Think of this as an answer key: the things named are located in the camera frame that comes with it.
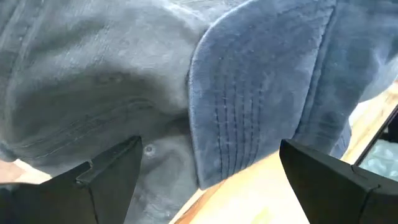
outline stitching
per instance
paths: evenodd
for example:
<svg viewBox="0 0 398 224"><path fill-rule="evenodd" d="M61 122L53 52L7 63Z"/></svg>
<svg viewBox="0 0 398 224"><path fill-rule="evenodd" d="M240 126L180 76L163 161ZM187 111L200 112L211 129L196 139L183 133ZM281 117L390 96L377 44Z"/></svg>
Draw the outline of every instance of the stitching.
<svg viewBox="0 0 398 224"><path fill-rule="evenodd" d="M278 17L278 16L284 16L285 14L287 14L288 12L290 12L290 11L293 11L293 10L296 10L296 9L301 9L301 8L305 8L306 6L310 6L310 5L312 5L314 2L307 2L307 3L305 3L305 4L302 4L302 5L300 5L300 6L297 6L297 7L294 7L294 8L292 8L292 9L288 9L288 10L286 10L286 11L282 11L282 12L280 12L280 13L278 13L277 15L275 15L275 16L272 16L272 17ZM327 6L325 6L324 8L325 9L329 9L329 8L331 8L331 7L333 7L333 6L330 6L330 5L327 5ZM218 21L220 21L221 19L223 19L224 17L221 17L221 18L219 18L216 22L215 22L215 24L218 22ZM297 24L296 26L293 26L293 27L289 27L290 29L295 29L295 28L297 28L299 25L301 25L301 24ZM252 29L253 27L250 27L250 26L248 26L248 27L246 27L246 29L243 31L243 32L247 32L249 29ZM260 29L260 28L262 28L262 27L260 27L259 26L259 24L256 24L256 26L255 26L255 28L254 28L254 30L258 30L258 29ZM226 46L226 49L224 50L224 54L226 54L229 50L231 50L231 46L232 45L234 45L234 44L236 44L236 39L235 40L232 40L227 46ZM221 57L220 58L220 62L222 62L222 61L224 61L225 60L225 58L223 58L223 57ZM213 77L213 80L214 80L214 82L216 83L216 81L218 80L217 78L216 78L216 76L214 76ZM218 138L218 149L219 149L219 152L220 152L220 163L221 163L221 179L223 179L223 157L222 157L222 155L223 155L223 153L222 153L222 148L221 148L221 139L220 139L220 136L221 136L221 125L220 125L220 119L219 119L219 117L218 117L218 108L217 108L217 105L218 105L218 100L217 100L217 95L215 94L214 95L214 97L215 97L215 117L216 117L216 122L217 122L217 130L218 130L218 136L217 136L217 138Z"/></svg>
<svg viewBox="0 0 398 224"><path fill-rule="evenodd" d="M214 76L213 77L213 81L214 81L214 83L217 83L217 76ZM217 132L218 132L218 134L217 134L217 141L218 141L218 150L219 150L219 152L220 152L220 166L221 166L221 170L220 170L220 172L221 172L221 179L223 179L224 177L224 175L223 175L223 152L222 152L222 150L221 150L221 139L220 139L220 136L221 136L221 127L220 127L220 119L219 119L219 117L218 117L218 100L217 100L217 94L214 94L214 101L215 101L215 116L216 116L216 123L217 123Z"/></svg>
<svg viewBox="0 0 398 224"><path fill-rule="evenodd" d="M34 145L36 145L36 144L40 144L40 143L46 141L48 138L57 138L57 137L59 137L63 132L66 132L66 131L68 131L68 132L77 131L77 130L79 130L79 129L81 129L81 128L84 128L84 127L85 127L86 125L88 125L89 123L94 122L94 121L97 120L100 116L103 116L104 114L109 113L110 111L115 110L116 108L120 108L120 107L122 107L122 106L124 106L124 105L132 105L132 104L134 104L134 103L145 103L145 104L147 104L147 105L149 105L149 106L154 107L154 106L153 106L153 103L151 103L150 101L147 101L147 100L142 99L142 98L134 98L134 97L133 97L133 98L130 98L130 99L128 99L128 100L119 100L119 101L117 101L115 104L117 104L117 103L119 103L119 102L123 102L123 101L127 101L127 103L122 104L122 105L117 106L117 107L114 107L114 108L108 108L108 109L106 109L106 110L99 111L97 114L88 114L87 116L91 116L91 118L89 118L89 120L83 121L82 119L78 119L78 120L76 120L76 121L73 121L72 123L70 123L70 124L67 125L66 127L61 128L60 130L58 130L58 131L56 131L56 132L54 132L54 133L52 133L52 134L49 134L49 135L46 136L46 137L43 137L43 138L41 138L41 139L38 139L38 140L36 140L36 141L34 141L34 142L31 142L31 143L28 143L28 144L25 144L25 145L22 145L22 146L18 146L18 144L14 144L14 146L11 147L11 149L22 149L22 148L26 148L26 147L31 147L31 146L34 146ZM72 129L69 129L70 127L73 127L73 125L78 124L78 123L80 123L80 122L82 122L81 125L78 125L78 126L75 126L75 127L72 128Z"/></svg>
<svg viewBox="0 0 398 224"><path fill-rule="evenodd" d="M251 80L251 86L254 86L254 79ZM253 89L254 88L250 88L250 97L251 97L251 116L250 116L250 124L251 124L251 137L250 137L250 148L249 148L249 152L248 152L248 161L246 163L246 167L249 166L250 163L250 152L253 149L253 137L254 137L254 128L253 128L253 124L254 124L254 103L253 103L253 98L254 98L254 94L253 94Z"/></svg>
<svg viewBox="0 0 398 224"><path fill-rule="evenodd" d="M145 109L145 108L150 108L150 106L148 106L148 105L141 105L141 107L139 107L140 110L141 110L141 109ZM47 156L49 156L49 155L51 155L51 154L53 154L53 153L55 153L55 152L57 152L57 151L63 149L64 147L67 147L67 146L69 146L69 145L71 145L71 144L73 144L73 143L79 141L80 139L83 139L84 137L89 136L92 132L94 132L94 131L96 131L96 130L99 130L99 129L100 129L101 127L103 127L104 125L110 124L110 123L112 123L113 121L120 120L121 118L122 118L122 116L115 116L115 117L112 118L112 119L109 119L109 120L107 120L107 121L105 121L105 122L103 122L103 123L101 123L101 124L99 124L99 125L96 125L95 127L91 128L91 129L89 129L89 130L87 130L85 133L79 135L77 138L73 138L72 141L68 141L68 142L66 142L65 144L61 145L60 147L58 147L58 148L54 149L53 151L50 151L50 152L48 152L48 153L46 153L46 154L44 154L44 155L36 156L36 157L20 157L20 158L24 158L24 159L40 159L40 158L43 158L43 157L47 157Z"/></svg>
<svg viewBox="0 0 398 224"><path fill-rule="evenodd" d="M258 106L258 114L257 114L257 131L258 131L258 137L257 137L257 146L256 146L256 151L254 152L254 157L253 157L253 160L251 161L251 164L253 164L253 162L256 160L256 157L257 157L257 153L258 153L258 151L259 151L259 148L260 148L260 137L261 137L261 135L260 135L260 133L261 133L261 112L262 112L262 102L263 102L263 95L261 94L262 93L262 88L264 87L264 82L265 82L265 80L263 80L261 83L260 83L260 87L259 87L259 91L258 91L258 94L259 94L259 106Z"/></svg>
<svg viewBox="0 0 398 224"><path fill-rule="evenodd" d="M245 94L243 93L243 102L242 102L242 113L243 113L243 125L242 125L242 129L245 129L245 122L244 120L246 119L246 113L244 112L244 102L245 102ZM241 159L241 165L240 165L240 169L242 169L242 165L243 165L243 160L245 159L246 156L246 133L244 131L242 131L242 135L243 135L243 158Z"/></svg>
<svg viewBox="0 0 398 224"><path fill-rule="evenodd" d="M237 97L236 97L236 76L237 76L237 73L235 73L234 74L234 80L233 80L233 86L234 86L234 133L235 133L235 141L236 141L236 153L235 153L235 165L234 165L234 168L233 168L233 173L235 172L235 170L236 170L236 162L237 162L237 160L238 160L238 149L239 149L239 144L238 144L238 127L237 127L237 122L236 122L236 100L237 100Z"/></svg>
<svg viewBox="0 0 398 224"><path fill-rule="evenodd" d="M227 169L227 176L229 176L230 172L230 167L229 163L231 161L231 154L229 153L229 132L228 132L228 107L226 104L226 80L224 80L224 112L225 112L225 137L226 137L226 150L227 150L227 155L228 155L228 169Z"/></svg>

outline cap seam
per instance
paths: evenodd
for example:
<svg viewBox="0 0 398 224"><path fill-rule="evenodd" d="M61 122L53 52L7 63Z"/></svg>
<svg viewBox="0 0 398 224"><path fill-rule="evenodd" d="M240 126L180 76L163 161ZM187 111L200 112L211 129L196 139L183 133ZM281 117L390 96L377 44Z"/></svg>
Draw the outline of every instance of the cap seam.
<svg viewBox="0 0 398 224"><path fill-rule="evenodd" d="M275 17L275 16L280 16L280 15L284 15L284 14L286 14L286 13L288 13L288 12L290 12L290 11L294 11L295 9L298 9L298 8L301 8L301 7L305 7L305 6L307 6L307 5L310 5L310 3L314 3L314 2L308 2L308 3L306 3L306 4L302 4L302 5L300 5L300 6L297 6L297 7L294 7L294 8L292 8L292 9L287 9L287 10L285 10L285 11L283 11L283 12L280 12L280 13L278 13L277 15L272 15L272 17ZM231 14L234 14L234 13L236 13L236 11L238 11L239 10L239 7L238 7L238 9L234 9L234 10L232 10L230 13L228 13L227 15L228 16L230 16ZM321 19L322 17L324 17L324 16L320 16L320 17L316 17L316 18L314 18L314 19ZM225 28L223 27L224 26L224 24L218 24L219 22L220 22L220 19L219 20L217 20L214 24L213 24L213 26L212 26L212 28L214 28L214 26L221 26L221 31L222 30L224 30ZM246 27L246 29L253 29L253 26L248 26L248 27ZM207 32L204 36L203 36L203 38L202 38L202 40L201 40L201 42L203 42L203 41L206 41L206 37L209 35L209 33L210 32ZM224 50L224 52L222 52L222 53L220 53L220 54L224 54L228 49L230 49L230 46L235 42L236 40L234 39L234 40L232 40L230 43L228 43L227 44L227 46L225 47L226 49ZM222 92L222 94L224 94L224 106L226 106L225 104L225 100L226 100L226 95L225 95L225 92L226 91L226 87L224 87L224 91ZM219 151L220 151L220 170L221 170L221 179L220 180L222 180L222 179L224 179L224 168L228 168L228 174L229 174L229 166L230 166L230 164L229 164L229 160L227 161L228 162L228 165L225 165L223 162L225 162L225 161L223 161L223 160L225 160L224 159L224 151L226 151L227 153L228 153L228 155L226 155L226 156L228 156L228 159L229 159L229 143L230 142L226 142L226 144L227 144L227 146L225 146L224 144L224 147L225 147L225 149L223 150L222 148L221 148L221 139L220 139L220 135L221 135L221 124L220 124L220 118L219 118L219 109L218 109L218 98L219 97L222 97L222 96L220 96L220 94L214 94L214 97L215 97L215 110L214 110L214 113L215 113L215 117L216 117L216 122L217 122L217 131L218 131L218 136L217 136L217 138L218 138L218 149L219 149ZM253 115L253 113L251 114L251 116L252 116L252 124L251 124L251 126L252 126L252 131L251 131L251 138L252 138L252 140L251 140L251 148L253 148L253 141L254 141L254 126L253 126L253 121L254 121L254 115ZM225 133L225 137L226 138L228 138L229 139L229 132L228 132L228 129L226 130L226 133ZM258 148L259 148L259 143L260 143L260 137L258 136L258 139L257 139L257 142L256 142L256 150L255 150L255 152L256 152L256 155L257 155L257 153L258 153ZM253 163L254 161L255 161L255 159L256 158L253 158L253 159L251 159L252 158L252 156L254 155L253 154L253 151L252 151L252 149L249 149L248 150L249 151L249 155L248 155L248 160L246 161L247 162L247 164L250 164L250 163Z"/></svg>
<svg viewBox="0 0 398 224"><path fill-rule="evenodd" d="M121 106L121 107L119 107L119 109L123 109L126 106L127 105ZM84 139L84 138L86 138L88 136L91 136L92 134L95 133L95 131L100 130L104 126L111 125L112 123L115 123L117 121L122 120L122 118L124 118L124 117L123 116L118 116L118 114L120 114L120 113L115 113L115 115L112 118L107 119L107 120L97 119L97 120L102 120L103 122L94 125L92 128L90 128L89 130L87 130L84 133L81 133L79 135L70 136L69 138L66 138L66 139L59 139L58 141L55 141L55 142L54 141L53 142L51 142L51 141L45 142L45 143L49 144L46 147L46 149L51 149L51 148L54 147L54 145L60 144L59 147L55 148L54 150L52 150L50 152L47 152L45 154L42 154L40 156L35 156L35 157L29 157L29 156L19 156L19 157L22 158L22 159L42 159L44 157L47 157L47 156L49 156L49 155L51 155L51 154L63 149L66 146L69 146L71 144L75 144L76 142L81 141L82 139Z"/></svg>
<svg viewBox="0 0 398 224"><path fill-rule="evenodd" d="M256 143L256 146L255 146L256 150L254 151L254 154L253 154L254 157L253 157L252 161L250 162L250 165L252 165L254 163L254 161L256 160L257 153L259 152L259 148L260 148L260 133L261 133L261 126L262 126L261 125L261 120L262 120L261 119L261 112L262 112L262 104L263 104L263 100L264 100L264 97L261 94L261 91L262 91L263 88L264 88L264 80L262 82L260 82L260 87L259 87L259 90L258 90L259 104L258 104L256 124L257 124L257 133L258 133L259 136L257 137L257 143Z"/></svg>
<svg viewBox="0 0 398 224"><path fill-rule="evenodd" d="M120 100L120 101L117 101L115 104L117 104L119 102L123 102L123 101L127 101L128 102L128 101L132 101L132 100L136 100L136 101L133 101L131 103L124 103L124 104L122 104L120 106L114 106L114 107L108 108L106 110L101 110L101 111L99 111L99 112L97 112L95 114L91 113L91 114L83 115L83 117L87 117L87 116L90 117L89 120L83 120L83 119L74 120L70 124L66 125L64 128L60 128L58 131L54 131L51 134L47 135L46 137L42 137L40 139L37 139L34 142L31 142L29 144L24 144L22 146L18 146L18 143L17 144L12 144L14 147L12 147L11 149L23 149L23 148L31 147L31 146L40 144L40 143L42 143L44 141L47 141L48 138L58 138L59 136L63 135L66 132L76 131L76 130L79 130L81 128L84 128L85 126L87 126L88 123L95 122L95 120L98 119L100 116L104 116L105 114L109 113L110 111L117 110L118 108L122 108L124 106L130 106L130 105L133 105L133 104L141 103L143 105L147 105L147 106L153 107L153 105L147 100L139 101L139 100L141 100L140 98L130 98L128 100ZM81 124L79 126L75 126L74 128L70 128L70 127L73 127L73 125L78 124L79 122L81 122Z"/></svg>
<svg viewBox="0 0 398 224"><path fill-rule="evenodd" d="M243 84L242 84L242 86L245 86L246 85L246 79L244 79L243 80ZM243 98L242 98L242 102L241 102L241 111L243 111L243 115L242 115L242 129L245 129L245 120L246 120L246 113L244 112L244 102L246 101L246 95L245 94L243 94ZM243 155L242 155L242 158L241 158L241 165L239 166L239 169L243 169L243 162L244 162L244 159L245 159L245 157L246 157L246 133L243 131L242 132L242 146L243 146Z"/></svg>
<svg viewBox="0 0 398 224"><path fill-rule="evenodd" d="M239 146L239 141L238 141L238 122L236 120L236 107L237 107L236 100L238 99L237 98L237 90L236 90L236 75L237 74L235 73L234 77L233 77L233 82L232 82L233 90L234 90L234 104L233 104L233 108L234 108L234 110L233 110L233 113L234 113L234 136L235 136L235 141L236 141L235 165L234 165L233 173L235 173L235 170L236 170L236 167L237 167L236 165L238 163L238 149L240 149L240 147L238 147Z"/></svg>
<svg viewBox="0 0 398 224"><path fill-rule="evenodd" d="M228 131L228 107L226 104L226 98L227 98L226 89L227 89L226 76L224 76L224 97L223 97L224 98L224 113L225 113L224 121L225 121L225 136L226 136L226 154L227 154L227 158L228 158L227 174L226 174L225 178L229 177L229 172L231 171L231 168L230 168L231 153L230 153L230 148L229 148L229 144L231 141L229 140L229 131Z"/></svg>
<svg viewBox="0 0 398 224"><path fill-rule="evenodd" d="M251 86L254 86L254 79L251 80ZM250 154L253 148L253 139L254 139L254 88L250 88L250 97L251 97L251 111L252 113L250 114L250 148L248 149L248 158L246 161L246 165L243 167L246 168L249 166L250 163Z"/></svg>
<svg viewBox="0 0 398 224"><path fill-rule="evenodd" d="M330 14L330 16L329 16L329 20L328 20L328 22L326 23L325 30L324 30L323 35L322 35L322 37L321 37L321 42L320 42L319 49L318 49L317 59L316 59L316 61L315 61L315 66L314 66L313 71L312 71L312 77L311 77L311 80L310 80L310 86L309 86L309 88L308 88L307 95L306 95L306 97L305 97L305 103L303 104L302 114L301 114L301 116L300 116L301 119L300 119L300 121L298 122L297 128L296 128L296 130L295 130L295 132L294 132L294 133L295 133L294 136L296 136L297 134L299 134L300 132L302 132L302 129L303 129L303 126L304 126L304 124L303 124L304 119L305 119L305 118L310 118L311 115L312 115L312 113L313 113L313 107L311 106L311 107L310 107L310 112L309 112L308 116L306 116L305 118L303 117L304 114L305 114L305 108L306 108L307 105L310 103L310 98L311 98L312 104L313 104L313 101L314 101L314 99L315 99L315 96L316 96L317 93L318 93L318 87L319 87L318 83L319 83L319 81L320 81L322 72L320 72L320 75L319 75L319 77L318 77L316 80L314 80L314 79L316 78L316 75L315 75L314 73L315 73L315 71L316 71L318 68L320 68L320 70L322 70L322 68L323 68L324 61L325 61L325 55L327 55L327 53L328 53L328 44L329 44L329 42L328 42L329 40L327 39L326 35L328 35L328 33L330 33L331 30L333 30L333 27L334 27L334 24L335 24L334 20L335 20L335 18L336 18L336 8L337 8L337 6L338 6L338 1L336 1L336 5L333 6L332 12L331 12L331 14ZM322 58L321 58L320 49L322 49L322 48L325 48L326 51L325 51L325 53L322 55ZM311 96L309 93L310 93L310 90L311 90L312 88L315 89L315 92L314 92L314 94Z"/></svg>

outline blue cap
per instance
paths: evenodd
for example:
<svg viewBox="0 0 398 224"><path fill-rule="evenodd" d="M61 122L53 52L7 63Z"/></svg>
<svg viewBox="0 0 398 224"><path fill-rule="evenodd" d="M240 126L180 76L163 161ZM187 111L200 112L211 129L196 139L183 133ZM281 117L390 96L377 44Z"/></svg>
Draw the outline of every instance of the blue cap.
<svg viewBox="0 0 398 224"><path fill-rule="evenodd" d="M200 186L276 152L282 139L331 154L358 102L388 86L375 80L396 77L380 71L397 53L397 12L387 1L254 0L219 18L190 68Z"/></svg>

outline baseball cap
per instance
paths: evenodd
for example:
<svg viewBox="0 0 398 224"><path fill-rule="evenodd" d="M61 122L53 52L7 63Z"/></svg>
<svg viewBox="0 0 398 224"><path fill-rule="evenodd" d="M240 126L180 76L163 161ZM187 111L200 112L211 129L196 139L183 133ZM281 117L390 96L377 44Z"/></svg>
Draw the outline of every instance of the baseball cap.
<svg viewBox="0 0 398 224"><path fill-rule="evenodd" d="M358 102L395 78L393 1L248 1L219 18L193 56L190 123L201 188L278 149L331 154Z"/></svg>
<svg viewBox="0 0 398 224"><path fill-rule="evenodd" d="M0 1L0 156L52 176L133 135L126 223L165 223L197 189L186 79L208 23L165 1Z"/></svg>

